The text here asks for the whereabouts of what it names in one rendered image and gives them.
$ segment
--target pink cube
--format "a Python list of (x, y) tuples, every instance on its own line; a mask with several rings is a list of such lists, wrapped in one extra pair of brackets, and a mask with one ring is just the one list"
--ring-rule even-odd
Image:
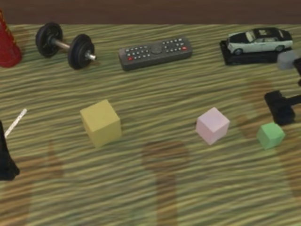
[(196, 132), (211, 145), (226, 135), (229, 125), (229, 119), (214, 107), (198, 117)]

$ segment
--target car wheel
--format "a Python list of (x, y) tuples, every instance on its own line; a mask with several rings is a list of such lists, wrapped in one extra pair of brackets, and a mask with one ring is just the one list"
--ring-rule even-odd
[(241, 48), (237, 48), (236, 50), (234, 50), (233, 52), (235, 55), (240, 55), (243, 53), (243, 50)]
[(284, 50), (284, 46), (277, 46), (275, 49), (277, 52), (281, 52), (282, 50)]

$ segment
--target red object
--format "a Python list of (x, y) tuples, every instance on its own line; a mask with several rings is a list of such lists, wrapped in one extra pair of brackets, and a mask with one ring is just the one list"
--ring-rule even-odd
[(12, 67), (22, 60), (22, 53), (0, 9), (0, 66)]

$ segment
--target model car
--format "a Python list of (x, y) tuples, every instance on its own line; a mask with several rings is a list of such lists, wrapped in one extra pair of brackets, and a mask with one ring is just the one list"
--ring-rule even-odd
[(240, 55), (251, 52), (281, 52), (293, 45), (293, 39), (288, 31), (268, 27), (229, 34), (226, 43), (232, 54)]

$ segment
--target black remote control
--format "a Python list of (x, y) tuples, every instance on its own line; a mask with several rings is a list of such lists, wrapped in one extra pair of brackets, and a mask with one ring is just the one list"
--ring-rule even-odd
[(192, 47), (187, 38), (178, 37), (122, 48), (118, 54), (123, 70), (130, 71), (189, 58), (192, 56)]

